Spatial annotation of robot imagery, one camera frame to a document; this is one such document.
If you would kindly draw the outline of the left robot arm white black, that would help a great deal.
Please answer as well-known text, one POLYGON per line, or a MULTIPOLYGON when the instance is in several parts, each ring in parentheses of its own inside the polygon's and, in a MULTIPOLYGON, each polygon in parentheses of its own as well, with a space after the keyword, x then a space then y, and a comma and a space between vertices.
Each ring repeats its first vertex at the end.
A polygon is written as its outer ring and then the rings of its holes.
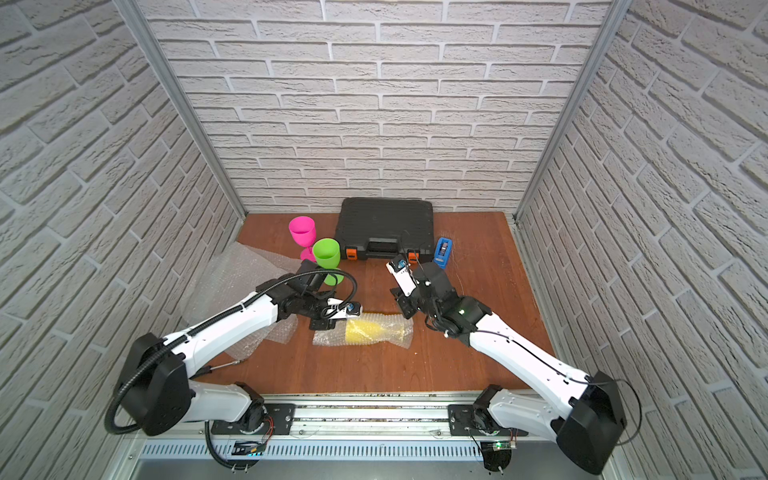
POLYGON ((256 432, 266 416, 258 393, 242 382, 209 385, 194 377, 234 344, 291 315, 309 318, 314 329, 332 329, 336 321, 359 315, 361 305, 352 296, 339 300, 318 291, 326 274, 284 275, 192 327, 135 340, 106 408, 105 430, 156 436, 179 423, 220 421, 256 432))

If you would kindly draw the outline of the bubble wrap sheet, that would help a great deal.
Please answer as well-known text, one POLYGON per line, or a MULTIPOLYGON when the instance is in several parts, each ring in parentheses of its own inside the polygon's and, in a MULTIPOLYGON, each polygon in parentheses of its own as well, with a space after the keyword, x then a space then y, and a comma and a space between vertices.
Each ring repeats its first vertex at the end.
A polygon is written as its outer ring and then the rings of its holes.
POLYGON ((363 313, 359 317, 340 320, 331 330, 316 331, 315 346, 369 346, 389 343, 408 349, 412 343, 414 326, 412 319, 401 315, 363 313))

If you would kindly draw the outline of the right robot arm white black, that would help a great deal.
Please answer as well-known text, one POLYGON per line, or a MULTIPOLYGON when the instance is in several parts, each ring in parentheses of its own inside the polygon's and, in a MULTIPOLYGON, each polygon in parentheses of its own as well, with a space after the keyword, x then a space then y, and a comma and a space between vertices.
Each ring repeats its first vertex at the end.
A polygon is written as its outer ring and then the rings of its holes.
POLYGON ((537 347, 490 307, 458 294, 433 262, 412 267, 397 256, 387 269, 405 317, 423 313, 433 330, 487 355, 538 394, 523 398, 498 385, 487 387, 473 405, 481 431, 523 430, 556 443, 582 470, 602 473, 627 427, 617 380, 601 371, 590 375, 537 347))

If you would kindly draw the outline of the yellow plastic wine glass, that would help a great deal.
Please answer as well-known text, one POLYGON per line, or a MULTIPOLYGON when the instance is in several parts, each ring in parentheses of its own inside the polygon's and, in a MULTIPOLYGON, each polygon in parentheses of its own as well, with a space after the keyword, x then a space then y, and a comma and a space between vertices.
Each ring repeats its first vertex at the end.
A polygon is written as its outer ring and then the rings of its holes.
POLYGON ((348 345, 372 345, 390 341, 397 329, 380 319, 350 319, 346 322, 344 341, 348 345))

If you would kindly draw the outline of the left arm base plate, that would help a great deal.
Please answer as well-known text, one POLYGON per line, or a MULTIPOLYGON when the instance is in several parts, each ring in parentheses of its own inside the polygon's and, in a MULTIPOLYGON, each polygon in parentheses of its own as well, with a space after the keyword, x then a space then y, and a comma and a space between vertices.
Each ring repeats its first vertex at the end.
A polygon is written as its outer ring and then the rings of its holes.
POLYGON ((235 422, 214 421, 210 430, 213 435, 288 435, 295 410, 296 405, 290 403, 259 404, 235 422))

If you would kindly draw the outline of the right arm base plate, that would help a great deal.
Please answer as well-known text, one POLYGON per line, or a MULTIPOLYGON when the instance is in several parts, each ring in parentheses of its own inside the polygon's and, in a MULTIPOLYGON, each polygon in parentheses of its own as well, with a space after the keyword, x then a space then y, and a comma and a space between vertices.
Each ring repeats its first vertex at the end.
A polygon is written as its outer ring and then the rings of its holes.
POLYGON ((527 431, 501 427, 490 414, 471 404, 447 406, 449 429, 452 436, 526 437, 527 431))

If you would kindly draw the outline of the bubble wrap stack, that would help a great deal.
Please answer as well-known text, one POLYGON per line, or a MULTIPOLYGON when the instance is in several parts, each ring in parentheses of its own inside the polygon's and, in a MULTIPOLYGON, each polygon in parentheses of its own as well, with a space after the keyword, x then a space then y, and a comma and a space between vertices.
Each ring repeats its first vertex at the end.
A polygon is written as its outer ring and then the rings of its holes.
MULTIPOLYGON (((194 326, 243 300, 258 285, 293 274, 300 266, 298 259, 234 242, 209 261, 194 290, 183 295, 182 319, 186 326, 194 326)), ((225 352, 236 360, 245 360, 265 340, 288 343, 297 327, 298 318, 291 315, 246 336, 225 352)))

